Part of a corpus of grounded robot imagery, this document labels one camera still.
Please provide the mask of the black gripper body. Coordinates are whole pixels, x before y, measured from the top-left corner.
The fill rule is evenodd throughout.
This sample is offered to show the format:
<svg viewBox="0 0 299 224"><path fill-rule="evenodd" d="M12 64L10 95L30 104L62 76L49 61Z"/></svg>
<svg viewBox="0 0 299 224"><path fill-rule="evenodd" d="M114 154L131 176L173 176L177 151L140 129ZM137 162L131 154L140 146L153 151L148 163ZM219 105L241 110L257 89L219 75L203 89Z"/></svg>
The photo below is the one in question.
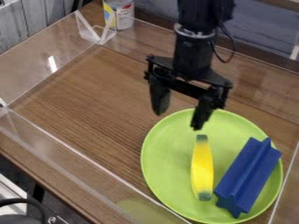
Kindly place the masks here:
<svg viewBox="0 0 299 224"><path fill-rule="evenodd" d="M144 78L155 76L165 82L169 90L197 99L209 98L215 109L223 109L232 82L211 68L216 32L199 33L175 29L175 48L171 58L148 55Z"/></svg>

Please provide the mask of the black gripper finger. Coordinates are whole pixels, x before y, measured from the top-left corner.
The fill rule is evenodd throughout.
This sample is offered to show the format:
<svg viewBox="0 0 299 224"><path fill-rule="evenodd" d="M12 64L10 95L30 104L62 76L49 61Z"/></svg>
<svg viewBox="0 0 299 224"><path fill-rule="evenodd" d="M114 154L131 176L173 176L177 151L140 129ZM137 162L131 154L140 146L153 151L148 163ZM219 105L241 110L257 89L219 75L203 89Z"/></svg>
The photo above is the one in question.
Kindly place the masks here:
<svg viewBox="0 0 299 224"><path fill-rule="evenodd" d="M211 117L213 111L213 102L209 98L201 98L197 107L193 110L191 118L191 127L193 130L200 130L204 123Z"/></svg>
<svg viewBox="0 0 299 224"><path fill-rule="evenodd" d="M149 77L149 95L155 114L159 116L169 107L171 90L163 80Z"/></svg>

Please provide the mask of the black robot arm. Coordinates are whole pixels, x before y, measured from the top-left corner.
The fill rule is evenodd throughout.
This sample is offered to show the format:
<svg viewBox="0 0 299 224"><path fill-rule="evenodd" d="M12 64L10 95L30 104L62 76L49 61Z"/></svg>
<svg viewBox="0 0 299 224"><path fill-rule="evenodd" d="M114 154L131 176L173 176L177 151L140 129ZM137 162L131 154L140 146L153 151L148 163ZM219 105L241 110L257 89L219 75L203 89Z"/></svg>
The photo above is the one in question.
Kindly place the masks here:
<svg viewBox="0 0 299 224"><path fill-rule="evenodd" d="M149 55L144 78L149 84L153 112L160 115L169 107L171 92L199 101L191 127L200 130L216 109L225 106L232 82L211 68L217 56L217 31L232 19L233 0L177 0L179 20L173 26L175 48L171 58Z"/></svg>

